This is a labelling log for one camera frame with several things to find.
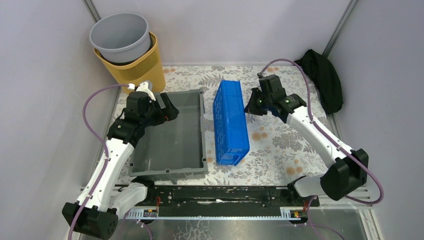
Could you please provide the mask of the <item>large grey plastic crate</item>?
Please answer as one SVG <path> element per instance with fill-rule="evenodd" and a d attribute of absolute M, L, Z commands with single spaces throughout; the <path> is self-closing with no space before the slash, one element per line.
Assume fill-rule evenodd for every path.
<path fill-rule="evenodd" d="M 129 161 L 128 175 L 151 181 L 202 179 L 206 162 L 204 92 L 202 89 L 169 92 L 179 110 L 175 120 L 145 130 Z"/>

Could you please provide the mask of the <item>blue plastic divided crate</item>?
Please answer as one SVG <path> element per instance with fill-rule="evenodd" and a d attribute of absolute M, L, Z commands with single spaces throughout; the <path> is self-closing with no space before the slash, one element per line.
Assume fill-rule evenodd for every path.
<path fill-rule="evenodd" d="M 241 84 L 222 80 L 213 100 L 216 163 L 236 166 L 250 151 Z"/>

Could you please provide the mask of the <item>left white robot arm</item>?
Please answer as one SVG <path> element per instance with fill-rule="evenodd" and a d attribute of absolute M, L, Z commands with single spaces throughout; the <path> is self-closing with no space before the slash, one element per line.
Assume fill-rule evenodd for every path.
<path fill-rule="evenodd" d="M 62 215 L 69 224 L 67 238 L 81 233 L 108 240 L 118 227 L 119 219 L 135 204 L 152 204 L 155 192 L 142 183 L 131 183 L 116 196 L 112 190 L 125 162 L 135 150 L 146 128 L 175 120 L 180 113 L 168 94 L 160 93 L 161 107 L 153 94 L 135 91 L 126 99 L 126 107 L 110 126 L 101 160 L 84 191 L 74 203 L 67 202 Z"/>

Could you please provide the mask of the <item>grey plastic waste bin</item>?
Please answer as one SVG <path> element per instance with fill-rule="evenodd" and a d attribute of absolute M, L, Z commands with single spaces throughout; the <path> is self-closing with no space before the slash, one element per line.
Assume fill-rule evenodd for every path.
<path fill-rule="evenodd" d="M 91 28 L 89 40 L 107 61 L 130 63 L 150 49 L 150 25 L 140 14 L 117 13 L 99 20 Z"/>

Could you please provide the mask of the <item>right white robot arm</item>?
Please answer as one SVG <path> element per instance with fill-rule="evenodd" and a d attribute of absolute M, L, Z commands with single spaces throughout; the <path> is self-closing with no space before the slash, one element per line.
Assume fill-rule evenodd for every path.
<path fill-rule="evenodd" d="M 317 152 L 327 171 L 314 176 L 302 176 L 287 185 L 287 201 L 301 205 L 307 197 L 326 195 L 338 201 L 367 182 L 368 175 L 354 160 L 368 165 L 369 156 L 363 149 L 353 150 L 335 136 L 308 112 L 307 103 L 297 94 L 288 95 L 280 78 L 275 75 L 261 77 L 252 94 L 245 113 L 263 116 L 272 113 L 295 129 Z"/>

